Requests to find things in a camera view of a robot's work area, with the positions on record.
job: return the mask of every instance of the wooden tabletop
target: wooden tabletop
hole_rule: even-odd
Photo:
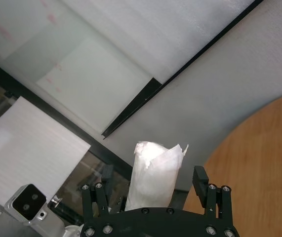
[[[282,237],[282,98],[239,125],[204,167],[210,183],[232,188],[241,237]],[[184,210],[203,213],[193,187]]]

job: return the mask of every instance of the crumpled paper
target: crumpled paper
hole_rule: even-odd
[[[182,152],[179,144],[171,149],[153,142],[136,144],[126,211],[141,207],[168,207],[187,148]]]

